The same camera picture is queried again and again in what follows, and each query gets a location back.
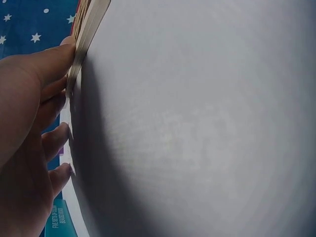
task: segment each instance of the finger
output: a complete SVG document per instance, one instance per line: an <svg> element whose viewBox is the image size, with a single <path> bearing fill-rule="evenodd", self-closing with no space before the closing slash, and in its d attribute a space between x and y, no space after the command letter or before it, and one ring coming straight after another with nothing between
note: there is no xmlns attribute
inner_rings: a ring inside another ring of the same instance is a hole
<svg viewBox="0 0 316 237"><path fill-rule="evenodd" d="M62 91L59 94L55 95L53 98L42 103L39 107L34 124L36 124L36 126L38 126L42 131L46 129L55 121L57 116L60 114L60 111L63 109L65 102L66 95L65 92Z"/></svg>
<svg viewBox="0 0 316 237"><path fill-rule="evenodd" d="M59 80L74 59L75 40L31 55L0 60L0 167L26 138L37 115L42 88Z"/></svg>
<svg viewBox="0 0 316 237"><path fill-rule="evenodd" d="M53 131L42 135L42 146L47 162L50 162L65 145L68 140L68 131L68 124L62 122Z"/></svg>
<svg viewBox="0 0 316 237"><path fill-rule="evenodd" d="M73 37L65 38L61 45L42 52L20 55L15 67L23 70L32 80L40 82L41 87L62 78L73 63L76 42Z"/></svg>
<svg viewBox="0 0 316 237"><path fill-rule="evenodd" d="M63 187L67 184L70 174L70 164L63 163L54 170L48 172L51 185L53 187L54 198L60 193Z"/></svg>
<svg viewBox="0 0 316 237"><path fill-rule="evenodd" d="M52 84L45 87L41 92L40 102L42 103L57 95L59 92L66 88L66 84L67 78L63 77L60 80L55 81Z"/></svg>

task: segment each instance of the star pattern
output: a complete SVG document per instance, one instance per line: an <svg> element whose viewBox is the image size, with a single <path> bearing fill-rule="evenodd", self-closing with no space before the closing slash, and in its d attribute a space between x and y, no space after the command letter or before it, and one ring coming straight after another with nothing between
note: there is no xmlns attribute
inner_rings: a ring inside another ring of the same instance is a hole
<svg viewBox="0 0 316 237"><path fill-rule="evenodd" d="M5 22L7 22L7 21L9 21L9 20L11 20L11 17L12 17L12 15L10 15L10 14L7 14L6 16L4 16L4 21Z"/></svg>
<svg viewBox="0 0 316 237"><path fill-rule="evenodd" d="M68 24L73 23L73 22L74 22L74 20L75 20L75 17L76 17L76 16L72 16L72 15L70 15L70 16L69 16L69 18L67 18L67 20L68 20Z"/></svg>
<svg viewBox="0 0 316 237"><path fill-rule="evenodd" d="M5 36L0 36L0 44L4 44L5 41L6 41Z"/></svg>
<svg viewBox="0 0 316 237"><path fill-rule="evenodd" d="M34 43L36 43L36 41L40 41L40 37L41 37L41 35L36 33L35 35L32 35L31 41L34 41Z"/></svg>

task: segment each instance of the hand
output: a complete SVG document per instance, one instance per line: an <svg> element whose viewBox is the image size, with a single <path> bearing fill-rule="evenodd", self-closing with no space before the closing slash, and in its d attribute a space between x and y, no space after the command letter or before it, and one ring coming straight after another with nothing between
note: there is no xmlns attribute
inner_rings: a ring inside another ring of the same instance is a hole
<svg viewBox="0 0 316 237"><path fill-rule="evenodd" d="M71 168L47 162L68 140L68 125L41 135L65 104L75 40L43 52L0 60L0 233L40 235Z"/></svg>

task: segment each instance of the fingernail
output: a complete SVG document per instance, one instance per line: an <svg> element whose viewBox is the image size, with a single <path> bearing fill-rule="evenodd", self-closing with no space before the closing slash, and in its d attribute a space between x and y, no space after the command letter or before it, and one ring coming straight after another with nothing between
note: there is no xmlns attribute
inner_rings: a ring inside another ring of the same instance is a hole
<svg viewBox="0 0 316 237"><path fill-rule="evenodd" d="M76 44L76 40L72 36L68 36L61 41L60 45L65 45L65 44Z"/></svg>
<svg viewBox="0 0 316 237"><path fill-rule="evenodd" d="M72 175L73 174L73 168L71 167L71 164L69 163L69 173L70 173L70 175Z"/></svg>

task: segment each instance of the book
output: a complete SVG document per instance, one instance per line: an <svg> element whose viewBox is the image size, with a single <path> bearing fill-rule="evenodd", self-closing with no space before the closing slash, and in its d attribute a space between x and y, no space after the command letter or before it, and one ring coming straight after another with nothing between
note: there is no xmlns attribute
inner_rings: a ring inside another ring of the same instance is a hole
<svg viewBox="0 0 316 237"><path fill-rule="evenodd" d="M66 95L69 97L81 64L111 0L80 0L71 35L76 39L74 63L68 71Z"/></svg>

